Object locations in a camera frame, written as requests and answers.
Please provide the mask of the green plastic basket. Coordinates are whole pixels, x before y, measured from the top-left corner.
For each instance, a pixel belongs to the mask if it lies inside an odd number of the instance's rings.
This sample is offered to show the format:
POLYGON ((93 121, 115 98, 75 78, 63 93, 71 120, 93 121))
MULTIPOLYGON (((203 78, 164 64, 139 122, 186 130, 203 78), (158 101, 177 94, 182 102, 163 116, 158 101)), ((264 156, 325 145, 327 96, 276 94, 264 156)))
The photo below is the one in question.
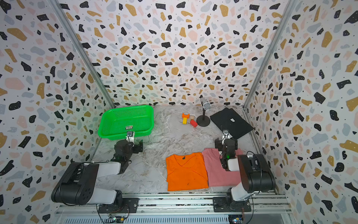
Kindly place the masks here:
POLYGON ((103 139, 123 140, 127 132, 135 137, 151 134, 154 128, 154 109, 150 105, 115 108, 102 115, 98 135, 103 139))

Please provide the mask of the black t-shirt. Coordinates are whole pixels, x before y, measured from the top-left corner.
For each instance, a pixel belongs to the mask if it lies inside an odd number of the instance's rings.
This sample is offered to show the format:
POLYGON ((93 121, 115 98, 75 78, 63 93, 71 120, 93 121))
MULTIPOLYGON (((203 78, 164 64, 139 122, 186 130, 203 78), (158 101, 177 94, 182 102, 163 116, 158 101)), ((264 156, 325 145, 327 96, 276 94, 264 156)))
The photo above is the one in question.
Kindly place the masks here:
POLYGON ((210 116, 211 121, 221 130, 228 130, 235 139, 239 139, 254 128, 246 122, 234 109, 224 108, 210 116))

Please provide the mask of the orange t-shirt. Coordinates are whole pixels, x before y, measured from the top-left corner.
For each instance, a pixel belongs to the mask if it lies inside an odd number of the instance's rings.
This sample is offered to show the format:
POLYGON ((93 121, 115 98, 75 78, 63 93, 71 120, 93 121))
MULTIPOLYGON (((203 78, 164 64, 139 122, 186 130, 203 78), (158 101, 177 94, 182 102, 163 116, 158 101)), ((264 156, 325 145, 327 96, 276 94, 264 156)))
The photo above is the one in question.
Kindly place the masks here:
POLYGON ((171 155, 166 158, 168 191, 208 188, 208 174, 203 154, 171 155))

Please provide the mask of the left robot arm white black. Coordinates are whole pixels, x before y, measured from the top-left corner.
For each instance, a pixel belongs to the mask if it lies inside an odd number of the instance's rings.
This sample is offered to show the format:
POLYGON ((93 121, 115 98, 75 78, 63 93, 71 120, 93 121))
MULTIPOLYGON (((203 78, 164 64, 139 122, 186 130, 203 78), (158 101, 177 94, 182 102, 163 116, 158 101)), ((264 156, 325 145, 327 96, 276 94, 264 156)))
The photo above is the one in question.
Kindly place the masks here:
POLYGON ((143 141, 134 143, 133 137, 126 137, 114 146, 113 158, 105 162, 71 163, 51 194, 55 203, 68 206, 99 204, 123 207, 120 190, 102 189, 96 186, 97 179, 123 174, 131 163, 131 156, 143 152, 143 141))

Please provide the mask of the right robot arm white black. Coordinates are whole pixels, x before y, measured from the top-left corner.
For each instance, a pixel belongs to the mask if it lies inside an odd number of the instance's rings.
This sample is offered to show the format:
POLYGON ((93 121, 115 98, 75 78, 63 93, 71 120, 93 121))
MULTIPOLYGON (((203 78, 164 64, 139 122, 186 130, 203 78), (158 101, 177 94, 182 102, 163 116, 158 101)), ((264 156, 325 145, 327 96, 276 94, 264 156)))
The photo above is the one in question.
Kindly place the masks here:
POLYGON ((261 192, 274 190, 276 181, 264 155, 236 155, 237 141, 233 138, 218 138, 214 141, 215 148, 220 152, 220 162, 227 172, 240 173, 241 182, 229 188, 226 193, 225 203, 227 206, 247 201, 251 196, 261 192))

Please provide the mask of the pink folded t-shirt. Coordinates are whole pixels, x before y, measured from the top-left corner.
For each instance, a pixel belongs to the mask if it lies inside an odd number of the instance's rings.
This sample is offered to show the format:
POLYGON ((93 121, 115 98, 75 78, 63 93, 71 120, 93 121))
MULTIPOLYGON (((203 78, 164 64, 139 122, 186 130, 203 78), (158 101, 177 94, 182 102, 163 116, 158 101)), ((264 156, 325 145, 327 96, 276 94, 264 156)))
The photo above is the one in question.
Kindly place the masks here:
POLYGON ((202 155, 208 175, 209 187, 236 186, 241 183, 239 171, 226 171, 222 167, 218 149, 205 148, 202 155))

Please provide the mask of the red toy block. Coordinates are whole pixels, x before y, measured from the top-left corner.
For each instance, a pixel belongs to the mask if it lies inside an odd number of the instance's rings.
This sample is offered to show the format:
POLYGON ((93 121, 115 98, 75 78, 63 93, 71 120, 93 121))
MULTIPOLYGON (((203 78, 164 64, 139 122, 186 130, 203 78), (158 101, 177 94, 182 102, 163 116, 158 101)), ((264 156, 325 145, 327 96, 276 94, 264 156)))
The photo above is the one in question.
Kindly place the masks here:
POLYGON ((198 124, 197 124, 197 122, 195 121, 195 120, 190 120, 190 125, 192 126, 192 127, 197 127, 198 126, 198 124))

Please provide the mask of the orange toy block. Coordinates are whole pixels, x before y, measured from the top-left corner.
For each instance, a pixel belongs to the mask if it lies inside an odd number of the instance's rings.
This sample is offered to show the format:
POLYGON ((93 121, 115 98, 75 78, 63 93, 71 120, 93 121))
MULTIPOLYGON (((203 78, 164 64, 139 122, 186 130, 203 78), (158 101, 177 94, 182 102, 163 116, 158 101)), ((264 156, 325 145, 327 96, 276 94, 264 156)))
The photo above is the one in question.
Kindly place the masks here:
POLYGON ((182 118, 187 118, 187 119, 189 119, 190 118, 190 114, 182 114, 182 118))

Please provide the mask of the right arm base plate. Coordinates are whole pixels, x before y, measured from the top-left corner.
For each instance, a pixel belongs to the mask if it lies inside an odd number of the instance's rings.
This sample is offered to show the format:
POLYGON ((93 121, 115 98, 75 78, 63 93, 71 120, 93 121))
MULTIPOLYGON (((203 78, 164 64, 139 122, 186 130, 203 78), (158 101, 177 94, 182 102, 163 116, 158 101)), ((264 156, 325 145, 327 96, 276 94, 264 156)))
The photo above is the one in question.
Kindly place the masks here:
POLYGON ((213 198, 214 212, 251 212, 251 204, 249 200, 233 201, 227 197, 213 198))

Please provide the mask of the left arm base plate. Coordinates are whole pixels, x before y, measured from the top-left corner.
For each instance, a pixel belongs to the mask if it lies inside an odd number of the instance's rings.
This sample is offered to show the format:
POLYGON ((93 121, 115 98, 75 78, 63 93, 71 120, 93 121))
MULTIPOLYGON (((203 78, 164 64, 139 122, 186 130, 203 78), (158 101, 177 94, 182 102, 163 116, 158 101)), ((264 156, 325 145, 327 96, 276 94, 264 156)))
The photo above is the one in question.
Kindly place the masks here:
POLYGON ((101 204, 98 208, 100 214, 109 213, 136 213, 139 205, 139 198, 122 198, 113 204, 101 204))

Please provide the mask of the aluminium mounting rail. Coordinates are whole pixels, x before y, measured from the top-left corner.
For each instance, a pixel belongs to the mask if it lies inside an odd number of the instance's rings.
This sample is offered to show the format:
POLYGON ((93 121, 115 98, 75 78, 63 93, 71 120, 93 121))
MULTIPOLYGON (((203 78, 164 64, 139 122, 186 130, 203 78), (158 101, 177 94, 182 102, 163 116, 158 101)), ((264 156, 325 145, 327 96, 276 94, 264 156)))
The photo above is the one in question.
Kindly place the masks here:
POLYGON ((223 192, 124 194, 115 213, 99 205, 61 205, 55 224, 294 224, 286 196, 260 193, 228 209, 223 192))

